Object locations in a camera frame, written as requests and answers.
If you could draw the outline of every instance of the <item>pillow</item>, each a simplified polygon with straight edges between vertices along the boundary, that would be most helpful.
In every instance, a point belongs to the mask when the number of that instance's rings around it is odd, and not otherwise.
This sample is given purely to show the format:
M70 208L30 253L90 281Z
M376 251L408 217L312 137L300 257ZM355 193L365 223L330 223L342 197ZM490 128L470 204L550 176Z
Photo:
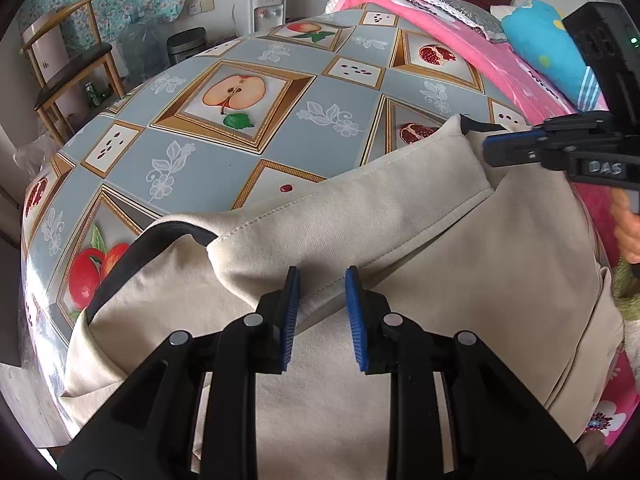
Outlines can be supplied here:
M443 10L450 10L450 14L460 19L460 14L465 18L464 23L472 28L480 28L484 32L484 36L492 43L504 43L507 37L502 31L500 20L494 18L486 10L481 7L463 2L462 0L437 0L441 4L439 7Z
M493 6L491 13L500 20L520 57L544 74L578 110L596 109L600 85L557 10L545 2L531 0L521 7Z

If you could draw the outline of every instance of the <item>finger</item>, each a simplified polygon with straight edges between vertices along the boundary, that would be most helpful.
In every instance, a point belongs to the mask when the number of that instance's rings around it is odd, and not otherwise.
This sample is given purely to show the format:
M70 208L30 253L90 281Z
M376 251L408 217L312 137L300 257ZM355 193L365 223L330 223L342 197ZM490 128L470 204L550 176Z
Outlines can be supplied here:
M611 215L618 227L620 227L627 235L640 238L640 216L633 214L629 209L623 209L619 206L611 206Z
M629 253L621 250L620 255L630 264L640 264L640 254Z
M610 189L612 203L622 209L629 209L629 196L626 194L626 191L619 187L612 187Z
M618 240L620 250L624 250L630 254L640 254L640 238L629 236L620 227L616 227L613 234Z

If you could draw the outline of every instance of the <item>black trash can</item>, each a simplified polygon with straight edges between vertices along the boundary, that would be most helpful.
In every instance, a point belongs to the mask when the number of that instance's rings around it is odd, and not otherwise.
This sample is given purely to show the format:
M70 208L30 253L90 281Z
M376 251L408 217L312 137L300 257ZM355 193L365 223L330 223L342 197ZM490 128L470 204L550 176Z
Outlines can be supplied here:
M207 31L204 27L190 28L166 40L169 62L175 65L207 49Z

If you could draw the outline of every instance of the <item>black chair cushion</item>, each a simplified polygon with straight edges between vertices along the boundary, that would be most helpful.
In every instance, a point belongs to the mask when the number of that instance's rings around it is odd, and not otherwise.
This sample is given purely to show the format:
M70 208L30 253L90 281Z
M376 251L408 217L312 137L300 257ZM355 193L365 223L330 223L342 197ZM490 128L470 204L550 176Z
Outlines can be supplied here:
M82 72L82 70L91 65L91 63L110 52L112 48L111 43L101 43L90 46L88 49L78 54L75 58L69 61L69 63L63 66L58 73L49 79L47 84L40 89L40 93L36 98L36 103L33 105L33 109L38 110L38 108L46 103L53 94Z

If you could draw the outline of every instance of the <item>plastic bag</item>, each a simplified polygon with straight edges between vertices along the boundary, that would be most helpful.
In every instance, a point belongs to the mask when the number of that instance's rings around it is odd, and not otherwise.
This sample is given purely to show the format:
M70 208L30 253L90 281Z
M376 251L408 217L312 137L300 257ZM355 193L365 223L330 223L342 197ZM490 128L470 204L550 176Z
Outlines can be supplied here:
M59 148L48 134L44 134L33 142L17 148L14 153L14 162L18 167L27 170L29 176L34 178Z
M160 41L158 20L132 14L118 37L118 51L129 70L129 81L137 85L169 68L166 49Z

